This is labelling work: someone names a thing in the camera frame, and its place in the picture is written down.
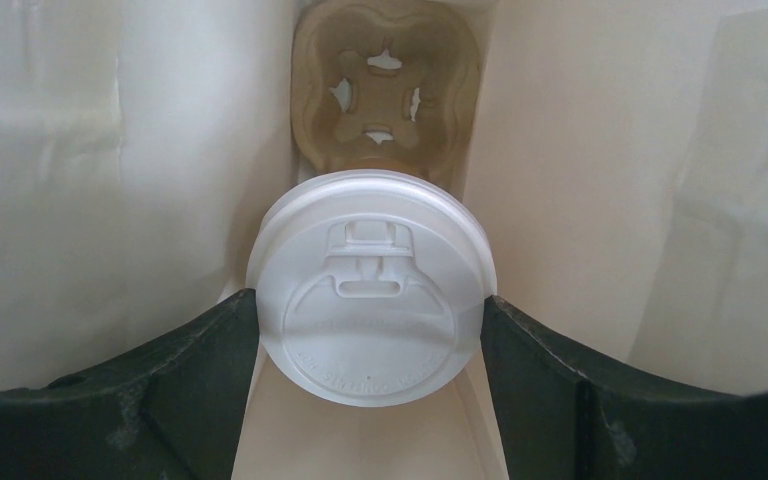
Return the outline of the white plastic cup lid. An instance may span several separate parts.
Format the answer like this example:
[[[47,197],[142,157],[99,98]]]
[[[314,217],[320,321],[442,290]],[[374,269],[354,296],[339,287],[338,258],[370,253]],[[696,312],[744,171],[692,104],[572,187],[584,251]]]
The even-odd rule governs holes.
[[[424,398],[480,347],[496,294],[489,240],[455,197],[418,177],[309,179],[265,214],[246,284],[278,369],[320,398],[376,408]]]

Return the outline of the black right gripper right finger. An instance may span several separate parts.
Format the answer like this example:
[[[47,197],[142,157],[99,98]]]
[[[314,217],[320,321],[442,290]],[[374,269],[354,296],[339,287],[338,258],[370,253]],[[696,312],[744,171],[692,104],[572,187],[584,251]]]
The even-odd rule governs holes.
[[[481,346],[513,479],[768,479],[768,392],[641,371],[498,296]]]

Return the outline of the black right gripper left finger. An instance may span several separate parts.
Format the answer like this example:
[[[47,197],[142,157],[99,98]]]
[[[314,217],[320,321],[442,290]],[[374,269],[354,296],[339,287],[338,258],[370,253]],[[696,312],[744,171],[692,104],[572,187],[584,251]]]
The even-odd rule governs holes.
[[[0,479],[228,479],[259,345],[241,290],[124,354],[0,392]]]

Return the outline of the brown paper takeout bag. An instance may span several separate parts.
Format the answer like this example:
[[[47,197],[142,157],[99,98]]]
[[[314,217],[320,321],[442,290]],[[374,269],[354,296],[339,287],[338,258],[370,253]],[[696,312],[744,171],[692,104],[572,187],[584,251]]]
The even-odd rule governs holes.
[[[316,1],[0,1],[0,392],[244,290],[316,174],[290,121]],[[498,296],[641,371],[768,392],[768,1],[446,1],[481,53],[461,181]],[[343,406],[259,345],[228,479],[513,479],[480,351]]]

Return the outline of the single cardboard cup carrier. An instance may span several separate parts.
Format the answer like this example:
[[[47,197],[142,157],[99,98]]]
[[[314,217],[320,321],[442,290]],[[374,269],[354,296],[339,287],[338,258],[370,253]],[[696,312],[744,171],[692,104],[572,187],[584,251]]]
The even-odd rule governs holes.
[[[472,29],[444,3],[322,1],[295,31],[293,138],[317,174],[395,170],[453,192],[481,72]]]

